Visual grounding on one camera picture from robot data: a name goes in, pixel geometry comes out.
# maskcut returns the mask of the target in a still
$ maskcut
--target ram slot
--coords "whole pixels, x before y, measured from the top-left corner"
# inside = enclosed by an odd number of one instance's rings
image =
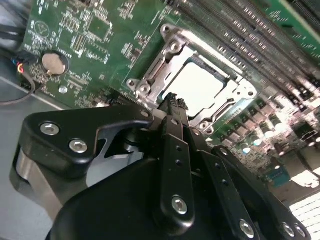
[[[252,47],[242,38],[238,37],[229,28],[225,27],[219,19],[206,9],[203,9],[198,2],[194,2],[192,5],[180,4],[179,8],[190,17],[198,20],[211,34],[215,35],[223,42],[226,42],[228,45],[233,46],[243,58],[249,58],[259,71],[267,71],[271,79],[277,79],[281,84],[284,84],[286,88],[291,89],[294,92],[300,92],[301,86],[289,80],[276,67],[269,64],[269,61],[262,54],[252,49]]]
[[[290,61],[285,54],[278,51],[264,36],[255,31],[255,26],[250,25],[240,15],[233,12],[228,5],[221,1],[198,0],[197,2],[203,8],[207,8],[208,11],[218,17],[230,29],[236,31],[237,35],[245,39],[258,53],[263,53],[263,56],[267,58],[268,62],[272,63],[274,68],[286,76],[286,78],[294,81],[292,84],[295,87],[301,84],[301,79],[307,80],[307,76],[302,71],[292,68],[295,62]]]
[[[226,0],[225,2],[228,2],[251,24],[256,25],[257,30],[269,41],[272,41],[275,46],[286,52],[294,60],[297,68],[300,68],[309,76],[316,76],[320,73],[314,62],[301,52],[297,45],[249,0]]]
[[[320,19],[320,4],[319,0],[301,0],[297,2],[303,2],[312,12]]]
[[[225,44],[225,40],[219,37],[215,32],[212,31],[210,28],[208,29],[204,24],[203,21],[199,21],[199,18],[195,17],[193,14],[188,14],[184,12],[187,16],[184,17],[183,21],[193,26],[197,26],[197,29],[201,32],[207,33],[207,35],[212,35],[210,39],[215,43],[219,44],[218,50],[223,53],[223,55],[230,59],[236,59],[239,62],[241,61],[245,66],[245,75],[244,78],[247,78],[249,81],[254,81],[254,84],[258,89],[263,88],[264,94],[267,94],[269,97],[275,97],[278,94],[281,94],[288,98],[293,105],[297,106],[301,111],[304,111],[306,108],[302,104],[302,101],[293,95],[290,90],[293,90],[292,87],[288,88],[285,85],[281,85],[278,81],[276,81],[276,74],[270,73],[270,70],[266,70],[260,67],[257,64],[253,64],[251,61],[248,61],[247,56],[242,57],[239,55],[239,51],[236,48],[232,49],[230,46]]]
[[[293,8],[300,13],[305,20],[318,32],[320,32],[320,20],[303,3],[295,0],[291,3]]]

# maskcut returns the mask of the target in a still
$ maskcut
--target black cable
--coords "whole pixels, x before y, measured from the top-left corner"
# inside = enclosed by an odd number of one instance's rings
[[[26,101],[27,99],[29,99],[32,96],[32,94],[35,92],[36,84],[35,84],[35,81],[32,79],[32,77],[26,72],[22,73],[22,76],[24,76],[25,79],[30,83],[31,90],[28,92],[27,95],[25,95],[24,97],[21,97],[19,99],[11,100],[11,101],[0,101],[0,107],[22,103],[22,102]]]
[[[3,32],[3,33],[16,33],[16,34],[24,35],[25,32],[26,32],[26,29],[25,28],[21,28],[21,27],[16,27],[16,26],[9,26],[9,25],[0,24],[0,32]]]
[[[24,41],[24,36],[0,32],[0,39],[13,40],[22,43]]]

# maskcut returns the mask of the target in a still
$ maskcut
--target silver screw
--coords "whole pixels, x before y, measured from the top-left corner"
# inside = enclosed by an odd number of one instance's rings
[[[68,92],[68,88],[66,86],[59,87],[59,93],[66,94]]]
[[[170,44],[170,49],[174,54],[177,54],[181,50],[180,43],[178,41],[174,41]]]
[[[54,125],[52,123],[44,123],[40,126],[40,130],[43,134],[54,136],[57,135],[60,132],[60,129],[57,125]]]
[[[82,140],[72,140],[69,147],[77,154],[83,154],[88,150],[87,144]]]
[[[185,215],[188,211],[186,202],[182,198],[177,196],[172,198],[172,207],[180,215]]]
[[[294,237],[295,236],[295,232],[293,231],[293,229],[286,222],[282,223],[282,227],[290,237]]]
[[[147,113],[146,111],[141,111],[141,115],[148,118],[149,117],[149,113]]]
[[[228,156],[228,152],[227,152],[227,150],[225,150],[224,148],[221,148],[220,151],[221,151],[224,155]]]
[[[240,229],[241,231],[249,238],[249,239],[253,239],[255,237],[255,231],[252,228],[252,226],[250,226],[249,223],[247,223],[246,220],[241,219],[240,223],[239,223]]]
[[[297,232],[298,232],[302,237],[305,238],[305,237],[307,236],[306,233],[302,230],[301,227],[299,227],[298,224],[295,224],[294,227],[295,227],[295,229],[297,230]]]
[[[193,133],[197,136],[200,136],[200,132],[197,129],[192,129]]]

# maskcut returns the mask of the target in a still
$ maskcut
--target black plastic bracket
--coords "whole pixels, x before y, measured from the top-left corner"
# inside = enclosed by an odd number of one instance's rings
[[[221,235],[230,240],[261,239],[222,160],[209,153],[210,149],[197,129],[186,128],[185,135],[191,158],[197,159],[192,162],[192,168],[200,170],[211,191],[211,205],[215,206],[214,218],[218,220],[216,224]],[[247,235],[241,230],[241,222],[250,226]]]
[[[255,225],[259,226],[267,239],[293,239],[284,231],[284,223],[290,226],[298,225],[305,232],[306,236],[303,237],[296,228],[292,228],[295,240],[311,239],[301,222],[228,149],[217,146],[212,150],[212,154],[225,163],[226,170]]]
[[[162,121],[160,196],[154,219],[169,235],[183,235],[195,221],[189,146],[183,141],[180,120],[167,116]]]
[[[110,145],[120,131],[146,128],[152,122],[153,115],[138,105],[36,113],[24,120],[19,144],[28,158],[74,179],[86,175],[97,155],[98,140],[106,139]],[[58,134],[44,134],[41,126],[45,123],[57,126]],[[72,140],[83,141],[87,150],[72,151]]]

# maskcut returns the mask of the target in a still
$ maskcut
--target motherboard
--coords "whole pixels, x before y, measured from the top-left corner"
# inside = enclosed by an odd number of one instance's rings
[[[319,30],[317,0],[34,0],[21,50],[72,109],[177,94],[209,146],[281,185],[282,158],[320,142]]]

